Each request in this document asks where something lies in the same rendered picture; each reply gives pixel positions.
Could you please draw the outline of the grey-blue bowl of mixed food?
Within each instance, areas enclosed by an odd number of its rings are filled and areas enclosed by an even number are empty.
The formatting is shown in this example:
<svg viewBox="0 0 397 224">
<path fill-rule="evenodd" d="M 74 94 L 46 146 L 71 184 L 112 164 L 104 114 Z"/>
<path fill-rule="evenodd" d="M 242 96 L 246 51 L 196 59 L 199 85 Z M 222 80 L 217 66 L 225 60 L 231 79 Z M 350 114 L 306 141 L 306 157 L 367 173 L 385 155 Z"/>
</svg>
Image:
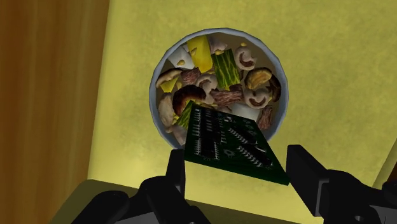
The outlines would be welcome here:
<svg viewBox="0 0 397 224">
<path fill-rule="evenodd" d="M 286 116 L 288 97 L 277 56 L 258 38 L 230 28 L 178 41 L 155 68 L 149 90 L 153 123 L 173 148 L 185 145 L 192 102 L 252 119 L 270 140 Z"/>
</svg>

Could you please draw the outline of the yellow table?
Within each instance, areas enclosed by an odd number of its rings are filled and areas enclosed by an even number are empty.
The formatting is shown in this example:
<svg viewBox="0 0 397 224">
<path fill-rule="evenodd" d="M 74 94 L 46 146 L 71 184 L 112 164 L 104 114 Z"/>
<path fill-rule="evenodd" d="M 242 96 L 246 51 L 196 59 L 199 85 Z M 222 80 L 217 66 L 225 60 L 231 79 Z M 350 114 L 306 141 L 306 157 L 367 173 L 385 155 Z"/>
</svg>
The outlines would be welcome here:
<svg viewBox="0 0 397 224">
<path fill-rule="evenodd" d="M 281 62 L 289 103 L 270 140 L 280 163 L 301 144 L 373 185 L 397 140 L 397 0 L 110 0 L 85 178 L 138 187 L 165 173 L 151 76 L 174 43 L 217 27 L 257 37 Z"/>
</svg>

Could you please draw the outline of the green circuit board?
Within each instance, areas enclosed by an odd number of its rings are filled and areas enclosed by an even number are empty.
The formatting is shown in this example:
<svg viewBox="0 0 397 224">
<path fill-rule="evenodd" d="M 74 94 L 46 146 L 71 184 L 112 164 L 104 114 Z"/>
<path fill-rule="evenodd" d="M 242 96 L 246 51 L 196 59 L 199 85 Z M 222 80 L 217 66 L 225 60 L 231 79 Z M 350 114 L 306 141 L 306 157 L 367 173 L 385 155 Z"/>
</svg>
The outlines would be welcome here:
<svg viewBox="0 0 397 224">
<path fill-rule="evenodd" d="M 191 103 L 185 160 L 281 185 L 289 178 L 254 120 Z"/>
</svg>

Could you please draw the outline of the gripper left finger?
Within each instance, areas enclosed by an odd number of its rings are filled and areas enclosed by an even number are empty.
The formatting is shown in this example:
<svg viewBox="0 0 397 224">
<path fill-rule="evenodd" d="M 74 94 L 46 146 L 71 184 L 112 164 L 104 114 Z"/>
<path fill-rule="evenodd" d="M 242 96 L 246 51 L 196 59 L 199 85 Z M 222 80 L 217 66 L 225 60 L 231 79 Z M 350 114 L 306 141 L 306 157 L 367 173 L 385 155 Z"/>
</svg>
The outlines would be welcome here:
<svg viewBox="0 0 397 224">
<path fill-rule="evenodd" d="M 71 224 L 211 224 L 185 199 L 185 151 L 171 151 L 164 176 L 145 179 L 129 197 L 120 190 L 98 193 Z"/>
</svg>

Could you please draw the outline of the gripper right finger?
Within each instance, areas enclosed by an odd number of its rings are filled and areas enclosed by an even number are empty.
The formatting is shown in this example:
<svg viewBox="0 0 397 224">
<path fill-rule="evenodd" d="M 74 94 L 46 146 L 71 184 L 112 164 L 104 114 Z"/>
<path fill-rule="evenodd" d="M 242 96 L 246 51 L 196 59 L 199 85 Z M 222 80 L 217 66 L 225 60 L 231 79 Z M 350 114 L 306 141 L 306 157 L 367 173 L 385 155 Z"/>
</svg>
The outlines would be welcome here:
<svg viewBox="0 0 397 224">
<path fill-rule="evenodd" d="M 397 180 L 372 188 L 348 172 L 326 169 L 299 144 L 288 146 L 286 174 L 323 224 L 397 224 Z"/>
</svg>

